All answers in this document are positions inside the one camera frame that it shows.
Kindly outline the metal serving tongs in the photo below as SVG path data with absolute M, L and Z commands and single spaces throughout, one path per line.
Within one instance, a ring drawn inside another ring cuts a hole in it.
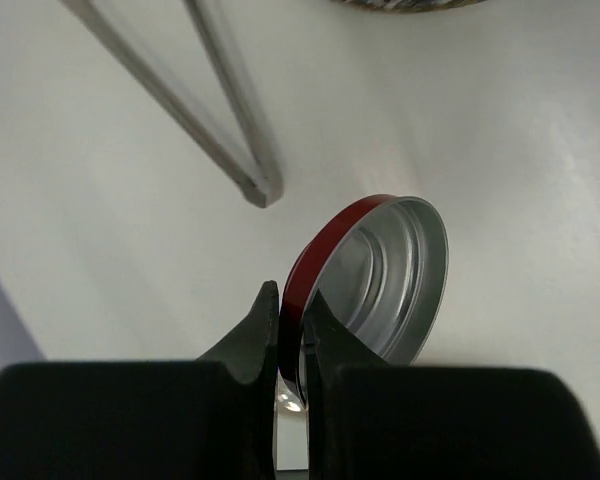
M 65 1 L 63 6 L 236 185 L 248 203 L 264 209 L 282 198 L 283 175 L 266 119 L 249 100 L 248 84 L 239 79 L 236 64 L 231 61 L 227 45 L 203 2 L 185 1 L 185 15 L 246 142 L 245 153 L 231 150 L 229 139 L 213 131 L 210 119 L 194 112 L 185 97 L 121 34 L 94 1 Z

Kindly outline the silver tin lid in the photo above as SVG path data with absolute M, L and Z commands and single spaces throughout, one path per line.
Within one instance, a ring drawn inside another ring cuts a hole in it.
M 443 219 L 419 197 L 367 196 L 325 224 L 296 259 L 281 300 L 279 371 L 299 402 L 307 402 L 304 317 L 316 300 L 380 358 L 410 365 L 435 323 L 448 263 Z

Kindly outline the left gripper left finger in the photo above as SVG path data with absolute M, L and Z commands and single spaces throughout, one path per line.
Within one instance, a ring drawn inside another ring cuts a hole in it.
M 278 287 L 197 359 L 0 371 L 0 479 L 271 479 Z

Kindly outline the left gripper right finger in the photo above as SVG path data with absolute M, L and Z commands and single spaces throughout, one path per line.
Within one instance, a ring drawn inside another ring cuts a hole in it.
M 571 390 L 533 369 L 392 366 L 316 298 L 304 320 L 313 479 L 600 479 Z

